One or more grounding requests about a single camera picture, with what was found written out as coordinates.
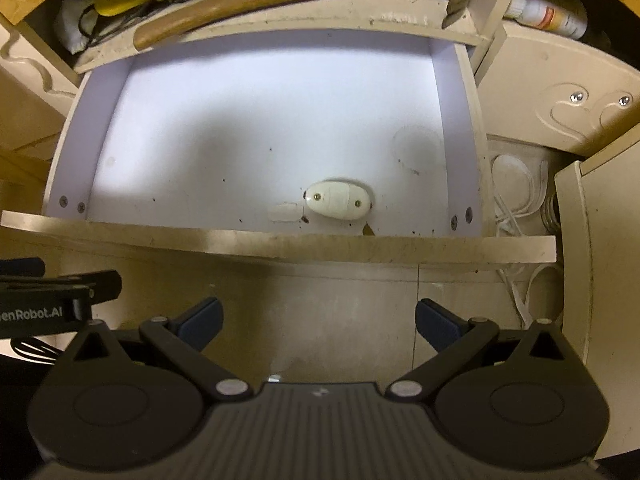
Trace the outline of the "white pill bottle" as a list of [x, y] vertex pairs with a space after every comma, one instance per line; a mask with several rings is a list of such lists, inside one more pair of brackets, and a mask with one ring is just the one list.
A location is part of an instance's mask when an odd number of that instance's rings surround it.
[[580, 0], [511, 0], [503, 17], [575, 40], [588, 27], [587, 10]]

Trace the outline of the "white drawer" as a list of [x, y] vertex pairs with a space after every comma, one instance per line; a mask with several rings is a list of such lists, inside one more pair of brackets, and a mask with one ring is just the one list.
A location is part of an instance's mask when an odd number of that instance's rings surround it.
[[[91, 94], [68, 118], [34, 206], [5, 206], [1, 252], [50, 274], [114, 269], [113, 328], [214, 295], [224, 329], [206, 354], [248, 382], [389, 382], [421, 362], [418, 299], [556, 258], [550, 236], [501, 237], [485, 133], [418, 125], [304, 138], [231, 110], [135, 136], [126, 107], [90, 130]], [[321, 181], [365, 188], [369, 213], [315, 214]]]

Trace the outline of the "white cloth bag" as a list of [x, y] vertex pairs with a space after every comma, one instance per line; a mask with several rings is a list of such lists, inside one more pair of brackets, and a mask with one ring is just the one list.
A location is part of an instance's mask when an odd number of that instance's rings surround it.
[[70, 54], [77, 54], [88, 47], [97, 22], [94, 0], [63, 0], [53, 30], [62, 47]]

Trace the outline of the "white cabinet frame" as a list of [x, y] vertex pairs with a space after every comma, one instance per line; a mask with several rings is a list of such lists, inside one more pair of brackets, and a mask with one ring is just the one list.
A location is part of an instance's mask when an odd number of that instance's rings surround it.
[[418, 125], [590, 156], [639, 119], [639, 74], [513, 22], [492, 39], [440, 0], [317, 0], [209, 23], [138, 49], [119, 32], [66, 66], [26, 24], [1, 25], [1, 64], [60, 115], [91, 94], [96, 130], [126, 107], [135, 136], [231, 110], [304, 138]]

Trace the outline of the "white oval drawer knob base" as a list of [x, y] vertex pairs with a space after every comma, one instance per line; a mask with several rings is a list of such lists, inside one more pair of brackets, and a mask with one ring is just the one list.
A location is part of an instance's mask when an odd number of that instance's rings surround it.
[[335, 220], [359, 220], [372, 208], [371, 196], [365, 188], [343, 181], [314, 183], [306, 188], [304, 199], [312, 212]]

